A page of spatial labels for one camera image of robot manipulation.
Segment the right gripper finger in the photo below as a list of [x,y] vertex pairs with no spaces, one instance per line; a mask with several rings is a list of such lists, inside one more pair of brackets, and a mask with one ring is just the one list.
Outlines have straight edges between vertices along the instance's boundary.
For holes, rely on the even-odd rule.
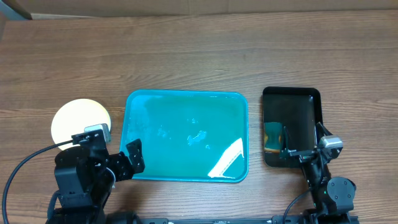
[[320,136],[324,137],[324,136],[331,136],[331,132],[329,132],[329,130],[327,130],[327,128],[323,125],[322,122],[318,122],[316,124],[317,130],[320,133]]
[[280,159],[287,159],[289,157],[289,134],[287,127],[282,128],[282,145],[279,153]]

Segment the green and yellow sponge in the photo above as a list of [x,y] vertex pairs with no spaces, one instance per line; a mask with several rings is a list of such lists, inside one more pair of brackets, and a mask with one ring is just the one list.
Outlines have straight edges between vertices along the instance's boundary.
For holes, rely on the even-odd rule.
[[282,149],[282,124],[278,122],[264,123],[264,150],[279,153]]

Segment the green rimmed plate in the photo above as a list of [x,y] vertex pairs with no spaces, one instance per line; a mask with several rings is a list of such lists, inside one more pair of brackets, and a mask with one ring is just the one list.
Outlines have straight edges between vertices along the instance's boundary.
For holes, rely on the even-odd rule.
[[106,142],[110,142],[111,118],[100,103],[90,99],[77,99],[63,105],[55,114],[51,135],[55,144],[69,141],[72,135],[100,128],[108,131]]

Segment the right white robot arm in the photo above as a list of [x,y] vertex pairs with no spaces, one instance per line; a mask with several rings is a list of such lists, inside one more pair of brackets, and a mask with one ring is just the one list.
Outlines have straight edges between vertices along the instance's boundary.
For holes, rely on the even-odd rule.
[[297,217],[299,223],[357,223],[349,212],[354,209],[356,185],[345,177],[332,177],[328,163],[336,159],[343,149],[343,141],[333,135],[319,122],[317,128],[323,136],[313,149],[293,151],[288,148],[288,130],[282,129],[282,148],[280,158],[296,162],[307,180],[308,190],[297,196],[285,209],[282,223],[289,217],[290,209],[304,196],[310,194],[314,208],[305,210]]

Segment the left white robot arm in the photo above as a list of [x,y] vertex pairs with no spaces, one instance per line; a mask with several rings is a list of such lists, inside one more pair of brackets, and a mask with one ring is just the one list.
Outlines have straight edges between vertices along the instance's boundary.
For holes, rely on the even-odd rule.
[[72,143],[55,157],[58,190],[49,203],[47,223],[140,223],[135,212],[107,215],[104,206],[116,182],[144,171],[141,140],[117,154],[109,154],[102,129],[73,135]]

